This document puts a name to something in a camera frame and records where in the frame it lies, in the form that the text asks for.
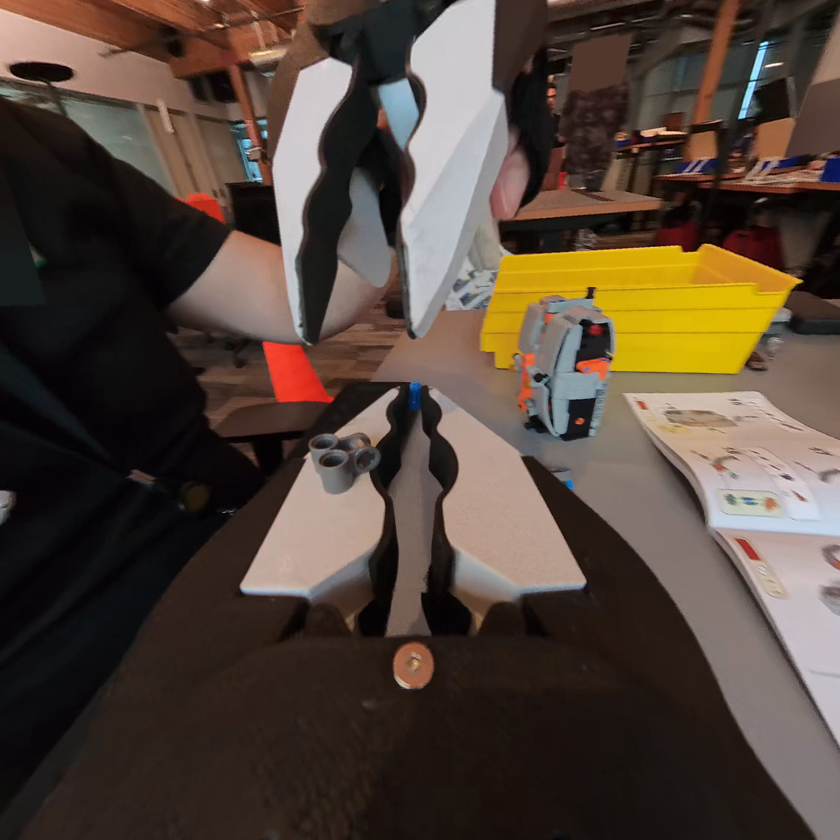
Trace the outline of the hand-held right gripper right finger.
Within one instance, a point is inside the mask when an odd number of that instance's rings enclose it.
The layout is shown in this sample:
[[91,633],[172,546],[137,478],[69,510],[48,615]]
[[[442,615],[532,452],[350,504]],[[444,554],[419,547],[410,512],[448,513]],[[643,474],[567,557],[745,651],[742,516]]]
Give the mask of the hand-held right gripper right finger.
[[419,392],[439,485],[423,614],[431,632],[470,632],[492,606],[577,592],[586,579],[516,448],[435,388]]

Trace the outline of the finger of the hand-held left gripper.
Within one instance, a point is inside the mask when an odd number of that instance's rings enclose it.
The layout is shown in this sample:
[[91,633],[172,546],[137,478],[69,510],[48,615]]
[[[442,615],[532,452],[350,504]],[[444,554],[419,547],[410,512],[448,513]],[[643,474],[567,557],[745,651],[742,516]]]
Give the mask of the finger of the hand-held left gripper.
[[275,203],[292,325],[308,345],[330,333],[347,273],[380,287],[380,190],[363,168],[377,106],[359,71],[321,56],[286,56],[271,88]]
[[508,150],[494,88],[497,2],[455,2],[414,41],[407,75],[423,107],[407,142],[411,190],[400,216],[406,327],[431,329],[459,276]]

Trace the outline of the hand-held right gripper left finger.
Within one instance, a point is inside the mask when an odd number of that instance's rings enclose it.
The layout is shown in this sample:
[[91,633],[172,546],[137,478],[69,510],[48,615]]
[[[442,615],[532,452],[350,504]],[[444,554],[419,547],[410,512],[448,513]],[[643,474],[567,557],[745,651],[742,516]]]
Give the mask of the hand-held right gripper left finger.
[[329,604],[357,633],[383,636],[398,571],[389,489],[402,465],[407,387],[390,390],[337,432],[322,434],[355,433],[369,437],[381,463],[333,496],[308,452],[239,590]]

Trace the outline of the dark grey tube connector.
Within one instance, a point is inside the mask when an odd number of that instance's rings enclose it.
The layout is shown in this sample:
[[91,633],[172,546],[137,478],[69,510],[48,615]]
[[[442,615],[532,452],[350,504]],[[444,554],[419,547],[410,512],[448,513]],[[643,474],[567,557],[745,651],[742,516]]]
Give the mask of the dark grey tube connector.
[[381,463],[381,453],[366,434],[341,437],[320,434],[308,441],[313,466],[324,490],[333,496],[350,490],[355,481],[371,473]]

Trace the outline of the grey orange brick robot model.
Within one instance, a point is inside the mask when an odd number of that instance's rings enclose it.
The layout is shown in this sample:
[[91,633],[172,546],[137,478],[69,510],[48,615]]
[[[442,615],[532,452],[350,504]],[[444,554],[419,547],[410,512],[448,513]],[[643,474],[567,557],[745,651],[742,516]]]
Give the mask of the grey orange brick robot model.
[[514,362],[525,428],[564,441],[593,436],[601,422],[615,353],[613,321],[583,297],[560,295],[530,303]]

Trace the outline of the person's left forearm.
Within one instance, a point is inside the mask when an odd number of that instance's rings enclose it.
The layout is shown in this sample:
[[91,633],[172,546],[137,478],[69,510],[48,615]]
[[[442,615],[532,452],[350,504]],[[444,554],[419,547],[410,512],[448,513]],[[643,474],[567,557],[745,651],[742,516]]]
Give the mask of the person's left forearm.
[[[339,264],[321,339],[365,319],[385,290]],[[239,231],[230,233],[209,267],[165,310],[165,316],[178,327],[303,344],[288,300],[281,247]]]

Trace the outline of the wooden office desk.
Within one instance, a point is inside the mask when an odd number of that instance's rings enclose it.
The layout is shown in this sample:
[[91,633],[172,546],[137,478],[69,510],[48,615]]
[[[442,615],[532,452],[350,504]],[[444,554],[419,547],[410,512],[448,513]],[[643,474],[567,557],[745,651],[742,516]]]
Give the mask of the wooden office desk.
[[500,241],[516,255],[560,253],[570,249],[564,243],[568,232],[653,212],[662,202],[659,197],[617,190],[541,192],[514,218],[499,223]]

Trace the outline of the grey desk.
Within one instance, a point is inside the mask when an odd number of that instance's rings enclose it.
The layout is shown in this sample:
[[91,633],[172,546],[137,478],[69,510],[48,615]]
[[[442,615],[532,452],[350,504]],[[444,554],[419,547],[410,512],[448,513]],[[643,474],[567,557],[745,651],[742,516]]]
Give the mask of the grey desk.
[[761,392],[783,413],[838,438],[838,338],[784,340],[768,372],[614,373],[601,427],[561,443],[525,431],[517,380],[479,351],[483,315],[443,312],[424,339],[403,335],[374,374],[440,389],[574,489],[659,578],[697,635],[733,716],[765,769],[817,838],[838,838],[838,747],[780,643],[707,532],[697,497],[650,442],[625,392]]

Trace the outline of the person's left hand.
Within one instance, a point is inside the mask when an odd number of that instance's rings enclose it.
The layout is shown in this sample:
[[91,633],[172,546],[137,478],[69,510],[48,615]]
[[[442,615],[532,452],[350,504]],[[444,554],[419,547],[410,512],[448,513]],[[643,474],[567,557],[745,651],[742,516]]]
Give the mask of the person's left hand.
[[508,221],[518,214],[529,182],[528,156],[521,146],[518,129],[510,127],[506,157],[490,194],[490,211],[496,221]]

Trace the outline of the orange reflective strip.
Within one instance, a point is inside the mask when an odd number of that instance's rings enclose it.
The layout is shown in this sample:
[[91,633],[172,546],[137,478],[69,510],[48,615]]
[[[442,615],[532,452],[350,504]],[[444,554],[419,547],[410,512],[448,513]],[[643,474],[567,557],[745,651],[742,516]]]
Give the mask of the orange reflective strip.
[[333,401],[300,345],[263,342],[262,349],[277,403]]

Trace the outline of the open white instruction booklet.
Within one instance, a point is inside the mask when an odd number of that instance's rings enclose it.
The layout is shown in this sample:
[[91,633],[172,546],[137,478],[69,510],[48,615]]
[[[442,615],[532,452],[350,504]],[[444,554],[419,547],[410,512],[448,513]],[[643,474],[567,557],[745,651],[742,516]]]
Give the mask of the open white instruction booklet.
[[839,742],[839,443],[757,392],[629,393]]

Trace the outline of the yellow plastic bin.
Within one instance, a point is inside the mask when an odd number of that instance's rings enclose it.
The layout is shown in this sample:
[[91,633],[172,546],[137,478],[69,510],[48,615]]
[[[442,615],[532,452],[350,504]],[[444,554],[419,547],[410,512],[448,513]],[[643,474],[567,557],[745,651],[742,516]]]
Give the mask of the yellow plastic bin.
[[509,255],[500,264],[479,335],[495,366],[513,366],[527,306],[560,295],[612,319],[614,372],[734,375],[800,281],[703,245]]

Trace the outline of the person's black shirt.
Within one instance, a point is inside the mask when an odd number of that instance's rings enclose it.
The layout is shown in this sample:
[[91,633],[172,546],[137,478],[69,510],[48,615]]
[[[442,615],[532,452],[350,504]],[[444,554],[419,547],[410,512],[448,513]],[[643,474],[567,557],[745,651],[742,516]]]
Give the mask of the person's black shirt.
[[265,480],[167,333],[228,229],[59,114],[1,128],[4,810]]

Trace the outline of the black case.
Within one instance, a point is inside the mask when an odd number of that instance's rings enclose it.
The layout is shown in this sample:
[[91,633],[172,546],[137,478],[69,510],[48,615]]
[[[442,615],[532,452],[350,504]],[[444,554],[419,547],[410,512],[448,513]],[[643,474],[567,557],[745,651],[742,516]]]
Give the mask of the black case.
[[785,307],[789,329],[800,335],[839,336],[839,307],[809,292],[793,290]]

